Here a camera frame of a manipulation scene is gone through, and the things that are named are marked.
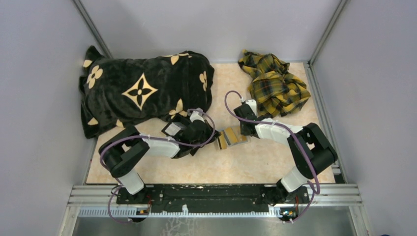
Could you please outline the yellow plaid cloth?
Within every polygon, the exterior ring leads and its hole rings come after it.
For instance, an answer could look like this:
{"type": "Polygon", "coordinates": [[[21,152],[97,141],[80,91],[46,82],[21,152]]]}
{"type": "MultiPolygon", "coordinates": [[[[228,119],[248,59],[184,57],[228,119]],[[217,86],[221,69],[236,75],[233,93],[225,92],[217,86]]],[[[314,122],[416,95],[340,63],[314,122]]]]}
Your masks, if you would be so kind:
{"type": "Polygon", "coordinates": [[[256,101],[260,115],[284,117],[294,114],[311,97],[307,84],[289,72],[290,63],[274,54],[243,50],[238,65],[252,78],[247,90],[256,101]]]}

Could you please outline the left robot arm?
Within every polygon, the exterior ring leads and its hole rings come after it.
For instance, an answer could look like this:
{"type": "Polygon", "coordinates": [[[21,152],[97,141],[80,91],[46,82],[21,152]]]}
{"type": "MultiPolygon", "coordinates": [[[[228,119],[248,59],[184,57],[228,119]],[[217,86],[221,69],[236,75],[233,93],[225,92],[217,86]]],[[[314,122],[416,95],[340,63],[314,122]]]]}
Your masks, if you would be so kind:
{"type": "Polygon", "coordinates": [[[99,148],[101,164],[137,204],[148,196],[146,185],[135,170],[142,158],[164,156],[176,159],[194,155],[220,136],[220,132],[204,119],[170,122],[162,132],[165,138],[145,135],[136,127],[129,126],[99,148]]]}

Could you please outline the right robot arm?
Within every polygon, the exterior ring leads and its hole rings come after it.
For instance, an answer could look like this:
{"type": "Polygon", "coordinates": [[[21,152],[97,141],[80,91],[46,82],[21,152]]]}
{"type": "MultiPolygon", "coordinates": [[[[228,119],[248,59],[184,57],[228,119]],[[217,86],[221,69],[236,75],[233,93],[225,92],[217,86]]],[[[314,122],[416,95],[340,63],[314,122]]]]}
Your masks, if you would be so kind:
{"type": "Polygon", "coordinates": [[[276,187],[266,193],[270,203],[289,203],[300,187],[335,163],[338,155],[321,128],[315,123],[305,126],[286,125],[271,116],[256,116],[247,103],[234,109],[244,136],[272,140],[287,145],[295,166],[282,177],[276,187]]]}

